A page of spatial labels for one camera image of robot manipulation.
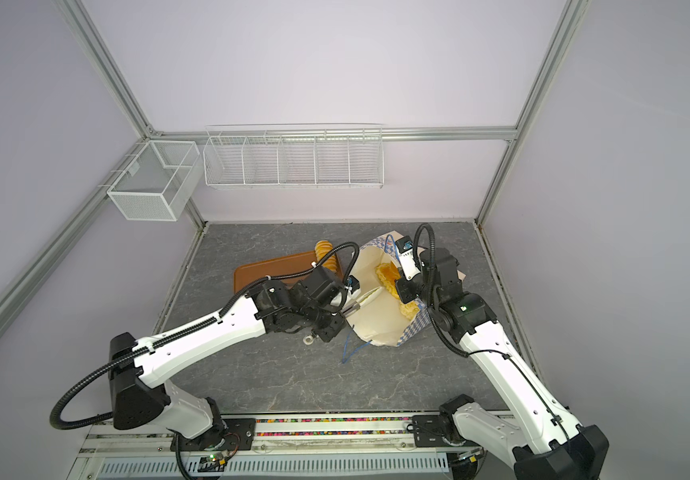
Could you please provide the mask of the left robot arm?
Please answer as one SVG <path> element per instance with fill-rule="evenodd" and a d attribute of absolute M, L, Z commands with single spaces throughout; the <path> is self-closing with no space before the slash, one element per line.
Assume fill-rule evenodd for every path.
<path fill-rule="evenodd" d="M 163 333 L 111 342 L 110 360 L 71 387 L 49 415 L 57 430 L 74 430 L 111 421 L 118 430 L 156 424 L 187 439 L 226 426 L 215 400 L 194 396 L 172 379 L 182 370 L 222 350 L 268 333 L 294 334 L 310 329 L 331 341 L 345 323 L 345 307 L 360 290 L 352 275 L 315 266 L 293 275 L 266 276 L 243 287 L 220 310 Z M 63 413 L 87 386 L 107 377 L 111 409 L 78 420 Z"/>

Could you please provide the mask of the blue checkered paper bag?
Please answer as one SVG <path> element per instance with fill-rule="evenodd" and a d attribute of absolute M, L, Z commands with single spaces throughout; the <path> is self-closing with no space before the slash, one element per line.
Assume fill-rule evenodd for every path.
<path fill-rule="evenodd" d="M 392 262 L 399 269 L 400 263 L 395 241 L 403 237 L 391 231 L 367 242 L 360 250 L 352 275 L 360 282 L 360 292 L 355 298 L 376 287 L 383 287 L 375 275 L 375 268 L 383 262 Z M 377 347 L 400 347 L 431 325 L 430 313 L 424 303 L 417 301 L 423 310 L 413 321 L 407 321 L 399 312 L 400 300 L 386 290 L 374 301 L 347 318 L 349 325 L 364 342 Z"/>

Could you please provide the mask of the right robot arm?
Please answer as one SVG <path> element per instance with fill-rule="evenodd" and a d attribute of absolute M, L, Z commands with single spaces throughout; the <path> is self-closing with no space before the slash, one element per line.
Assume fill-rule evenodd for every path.
<path fill-rule="evenodd" d="M 508 406 L 503 420 L 468 396 L 445 406 L 458 438 L 477 443 L 519 479 L 598 479 L 610 443 L 584 425 L 548 390 L 521 357 L 493 309 L 465 290 L 458 260 L 445 248 L 420 253 L 398 248 L 402 302 L 422 301 L 442 342 L 472 359 Z"/>

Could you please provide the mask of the ridged long bread loaf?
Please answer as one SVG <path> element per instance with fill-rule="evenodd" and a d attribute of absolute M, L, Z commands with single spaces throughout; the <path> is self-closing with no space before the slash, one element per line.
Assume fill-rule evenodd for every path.
<path fill-rule="evenodd" d="M 337 273 L 339 271 L 339 261 L 337 254 L 334 253 L 334 245 L 329 240 L 320 240 L 314 247 L 316 264 Z"/>

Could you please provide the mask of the metal tongs with white tips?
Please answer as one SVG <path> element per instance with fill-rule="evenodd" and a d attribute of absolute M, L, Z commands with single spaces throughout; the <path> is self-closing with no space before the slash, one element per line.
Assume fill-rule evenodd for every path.
<path fill-rule="evenodd" d="M 362 307 L 365 307 L 366 305 L 374 301 L 384 291 L 384 287 L 376 287 L 353 300 L 349 300 L 346 304 L 346 307 L 342 311 L 342 315 L 344 316 L 344 318 L 348 318 L 349 316 L 353 315 L 355 312 L 360 310 Z M 318 337 L 311 333 L 303 338 L 303 343 L 306 346 L 310 346 L 315 342 L 316 338 Z"/>

